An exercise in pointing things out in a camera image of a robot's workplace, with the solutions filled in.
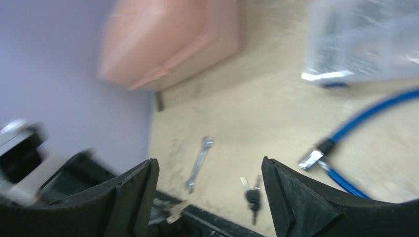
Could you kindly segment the blue cable lock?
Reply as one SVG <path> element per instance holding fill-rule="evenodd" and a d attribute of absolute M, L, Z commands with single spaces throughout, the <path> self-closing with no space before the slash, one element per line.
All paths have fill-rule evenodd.
<path fill-rule="evenodd" d="M 324 172 L 347 193 L 369 199 L 370 197 L 368 195 L 356 188 L 351 182 L 349 182 L 346 178 L 340 175 L 335 169 L 330 167 L 325 162 L 325 158 L 332 153 L 336 145 L 340 141 L 342 141 L 342 139 L 346 135 L 348 135 L 354 129 L 365 123 L 368 119 L 399 104 L 402 104 L 409 100 L 418 99 L 418 97 L 419 89 L 416 87 L 411 90 L 395 94 L 392 97 L 388 97 L 371 105 L 370 107 L 367 107 L 366 109 L 354 115 L 343 125 L 341 125 L 337 130 L 335 130 L 331 134 L 331 136 L 325 138 L 322 142 L 316 145 L 312 151 L 310 151 L 301 159 L 301 161 L 298 164 L 298 167 L 302 170 L 308 171 L 314 165 L 318 164 L 324 170 Z"/>

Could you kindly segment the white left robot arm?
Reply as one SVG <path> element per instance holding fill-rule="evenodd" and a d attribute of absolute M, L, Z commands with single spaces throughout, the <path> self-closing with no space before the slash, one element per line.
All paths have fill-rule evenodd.
<path fill-rule="evenodd" d="M 42 125 L 15 119 L 0 129 L 0 201 L 18 206 L 46 205 L 39 189 L 19 186 L 42 163 Z"/>

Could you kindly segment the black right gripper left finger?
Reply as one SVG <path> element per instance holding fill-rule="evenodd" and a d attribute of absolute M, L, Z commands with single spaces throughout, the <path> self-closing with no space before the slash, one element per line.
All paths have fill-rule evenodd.
<path fill-rule="evenodd" d="M 145 237 L 159 176 L 156 159 L 49 205 L 0 206 L 2 237 Z"/>

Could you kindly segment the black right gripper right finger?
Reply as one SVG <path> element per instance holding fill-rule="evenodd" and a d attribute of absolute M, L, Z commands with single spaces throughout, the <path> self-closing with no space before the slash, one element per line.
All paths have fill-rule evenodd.
<path fill-rule="evenodd" d="M 419 201 L 345 193 L 264 157 L 261 170 L 278 237 L 417 237 Z"/>

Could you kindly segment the single key with ring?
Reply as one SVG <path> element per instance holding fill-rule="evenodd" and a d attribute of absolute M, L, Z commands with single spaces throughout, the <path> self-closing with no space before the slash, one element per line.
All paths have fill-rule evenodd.
<path fill-rule="evenodd" d="M 176 204 L 169 200 L 154 198 L 151 208 L 148 225 L 155 225 L 162 222 L 172 224 L 181 217 L 182 211 L 189 205 L 189 200 Z"/>

